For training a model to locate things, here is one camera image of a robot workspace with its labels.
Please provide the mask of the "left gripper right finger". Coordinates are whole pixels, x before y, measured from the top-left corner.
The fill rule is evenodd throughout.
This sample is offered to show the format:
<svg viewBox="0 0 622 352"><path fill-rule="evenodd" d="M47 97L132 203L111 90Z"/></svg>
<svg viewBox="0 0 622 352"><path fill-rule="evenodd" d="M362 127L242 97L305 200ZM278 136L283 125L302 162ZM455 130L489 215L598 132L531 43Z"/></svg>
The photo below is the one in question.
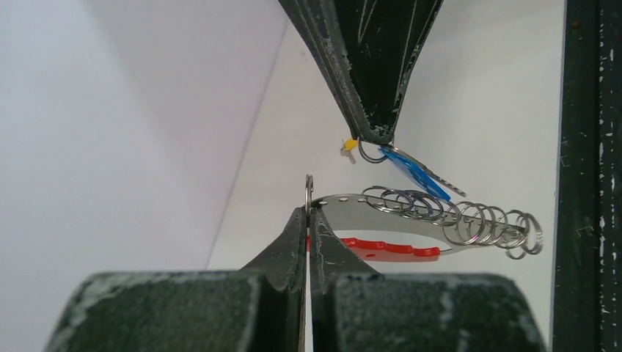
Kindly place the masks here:
<svg viewBox="0 0 622 352"><path fill-rule="evenodd" d="M315 351L545 351L518 287L493 274L381 274L310 214Z"/></svg>

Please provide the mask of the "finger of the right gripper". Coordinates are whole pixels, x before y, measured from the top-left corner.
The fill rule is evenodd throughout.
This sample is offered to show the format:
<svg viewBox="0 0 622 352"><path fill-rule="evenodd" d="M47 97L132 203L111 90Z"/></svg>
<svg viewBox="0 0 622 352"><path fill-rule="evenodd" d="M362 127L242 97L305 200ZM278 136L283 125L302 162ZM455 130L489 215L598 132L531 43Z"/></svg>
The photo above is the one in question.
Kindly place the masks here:
<svg viewBox="0 0 622 352"><path fill-rule="evenodd" d="M351 62L334 2L284 0L279 4L307 45L351 135L368 142L370 129L352 83Z"/></svg>
<svg viewBox="0 0 622 352"><path fill-rule="evenodd" d="M361 109L357 136L388 144L440 1L335 1L348 74Z"/></svg>

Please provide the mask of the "red tag keyring with chain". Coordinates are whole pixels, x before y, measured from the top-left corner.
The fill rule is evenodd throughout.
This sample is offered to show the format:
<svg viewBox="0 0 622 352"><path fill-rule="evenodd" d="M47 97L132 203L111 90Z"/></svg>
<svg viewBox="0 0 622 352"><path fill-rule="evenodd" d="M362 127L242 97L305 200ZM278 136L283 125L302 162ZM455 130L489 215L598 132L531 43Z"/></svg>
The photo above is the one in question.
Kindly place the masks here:
<svg viewBox="0 0 622 352"><path fill-rule="evenodd" d="M340 241L363 260L389 263L436 261L465 249L494 247L512 260L537 255L544 247L541 225L531 213L505 211L478 202L451 202L422 191L370 186L360 194L313 198L313 177L305 180L306 213L320 210ZM442 242L415 246L405 241L363 239L356 232L395 232Z"/></svg>

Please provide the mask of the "yellow tagged key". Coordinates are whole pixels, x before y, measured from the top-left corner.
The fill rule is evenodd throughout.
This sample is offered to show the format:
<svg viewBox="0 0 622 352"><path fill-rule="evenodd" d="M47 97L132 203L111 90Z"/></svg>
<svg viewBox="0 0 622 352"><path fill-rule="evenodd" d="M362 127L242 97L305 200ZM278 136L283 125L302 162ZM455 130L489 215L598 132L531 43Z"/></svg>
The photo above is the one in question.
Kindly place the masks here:
<svg viewBox="0 0 622 352"><path fill-rule="evenodd" d="M340 154L343 157L346 157L351 164L356 164L356 159L354 157L354 151L358 147L359 142L355 139L347 139L343 140L342 147L340 148Z"/></svg>

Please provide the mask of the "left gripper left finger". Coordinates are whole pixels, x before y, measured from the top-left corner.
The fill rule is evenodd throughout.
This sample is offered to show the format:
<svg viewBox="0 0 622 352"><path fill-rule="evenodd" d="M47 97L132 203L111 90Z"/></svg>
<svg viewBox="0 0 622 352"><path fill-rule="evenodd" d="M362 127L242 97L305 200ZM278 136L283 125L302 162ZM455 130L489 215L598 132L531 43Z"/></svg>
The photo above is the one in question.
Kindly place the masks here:
<svg viewBox="0 0 622 352"><path fill-rule="evenodd" d="M87 277L47 351L298 351L304 343L307 219L235 271L118 271Z"/></svg>

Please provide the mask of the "blue tagged key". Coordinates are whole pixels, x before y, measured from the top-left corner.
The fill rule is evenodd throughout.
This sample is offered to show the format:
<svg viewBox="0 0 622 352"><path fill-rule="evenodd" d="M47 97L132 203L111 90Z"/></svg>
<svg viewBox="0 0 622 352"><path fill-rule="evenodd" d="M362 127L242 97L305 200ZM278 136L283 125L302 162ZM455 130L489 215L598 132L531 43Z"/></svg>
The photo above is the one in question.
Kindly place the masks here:
<svg viewBox="0 0 622 352"><path fill-rule="evenodd" d="M451 196L445 191L445 189L459 195L460 197L467 196L465 191L440 177L438 174L429 169L423 162L418 161L416 158L412 157L408 153L405 153L394 145L377 145L377 150L380 152L381 156L372 158L366 153L364 144L364 142L358 142L359 154L364 160L371 164L380 164L384 161L390 161L394 167L399 169L408 179L414 182L427 194L444 201L451 200Z"/></svg>

